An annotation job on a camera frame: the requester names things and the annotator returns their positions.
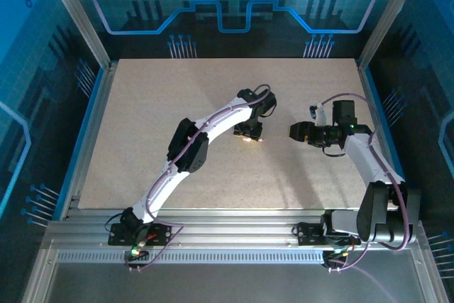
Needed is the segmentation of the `grey metal panel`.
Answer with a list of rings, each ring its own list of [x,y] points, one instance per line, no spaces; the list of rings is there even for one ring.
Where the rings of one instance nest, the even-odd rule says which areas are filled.
[[[46,303],[424,303],[408,256],[375,254],[330,273],[319,265],[60,263]]]

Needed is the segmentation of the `aluminium mounting rail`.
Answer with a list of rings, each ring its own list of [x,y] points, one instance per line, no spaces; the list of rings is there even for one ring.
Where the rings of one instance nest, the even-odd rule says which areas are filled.
[[[119,209],[68,210],[66,219],[51,221],[42,248],[107,248],[108,218]],[[297,248],[292,227],[299,222],[318,224],[324,210],[308,209],[162,209],[158,218],[183,225],[169,249]]]

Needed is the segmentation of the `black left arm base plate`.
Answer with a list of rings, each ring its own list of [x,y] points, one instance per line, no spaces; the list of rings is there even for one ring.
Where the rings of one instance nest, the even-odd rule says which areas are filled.
[[[153,238],[146,242],[146,246],[166,246],[172,235],[172,227],[162,224],[152,224],[146,227],[145,231],[150,235],[155,234]],[[124,225],[117,223],[111,226],[110,236],[108,239],[110,246],[133,246],[135,237],[128,232]]]

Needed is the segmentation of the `aluminium frame side rail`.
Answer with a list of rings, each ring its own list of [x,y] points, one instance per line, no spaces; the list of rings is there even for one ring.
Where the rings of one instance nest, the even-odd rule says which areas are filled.
[[[396,172],[404,175],[401,160],[385,118],[384,107],[370,71],[361,71],[360,78],[365,96],[377,110],[371,115],[374,122],[381,125],[377,139],[383,148],[383,153],[389,163],[395,167]],[[424,226],[423,222],[419,221],[414,229],[416,239],[407,246],[406,252],[411,254],[412,266],[416,273],[416,286],[421,289],[423,295],[421,301],[424,303],[450,303],[450,282],[443,278],[446,274],[445,269],[439,268],[436,264],[434,250],[431,249],[429,241],[430,236],[427,234],[430,228],[430,225]]]
[[[96,77],[93,92],[89,99],[70,164],[60,190],[57,206],[45,235],[50,234],[52,228],[58,224],[66,222],[73,197],[76,193],[83,190],[117,67],[118,62],[113,61],[106,70],[100,71]],[[58,255],[59,248],[54,241],[39,248],[20,303],[47,302],[47,295],[52,287],[54,271],[57,269]]]

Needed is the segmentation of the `small circuit board with LEDs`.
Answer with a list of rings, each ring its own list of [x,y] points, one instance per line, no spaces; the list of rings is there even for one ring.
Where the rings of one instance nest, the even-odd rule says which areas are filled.
[[[129,261],[140,260],[147,256],[149,252],[143,250],[143,245],[136,245],[131,248],[130,255],[128,256]]]
[[[355,250],[355,246],[346,246],[339,250],[335,250],[331,255],[330,258],[347,258],[348,255]]]

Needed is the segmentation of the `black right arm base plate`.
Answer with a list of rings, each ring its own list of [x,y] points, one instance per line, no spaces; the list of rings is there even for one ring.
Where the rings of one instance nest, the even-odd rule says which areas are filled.
[[[299,246],[324,246],[332,244],[332,240],[323,234],[319,224],[300,222],[293,226],[292,234],[297,238]]]

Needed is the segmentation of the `aluminium frame post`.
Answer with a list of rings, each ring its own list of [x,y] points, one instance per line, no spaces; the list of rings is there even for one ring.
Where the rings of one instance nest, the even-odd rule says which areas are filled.
[[[92,25],[80,0],[61,0],[74,24],[82,35],[94,58],[104,71],[109,70],[111,58],[108,56],[95,28]]]
[[[380,16],[377,25],[372,31],[363,51],[361,52],[360,58],[358,60],[359,71],[364,71],[370,64],[370,61],[377,52],[378,47],[381,45],[389,29],[391,28],[395,18],[401,11],[405,1],[406,0],[389,0],[387,2],[387,5],[384,8],[382,15]]]

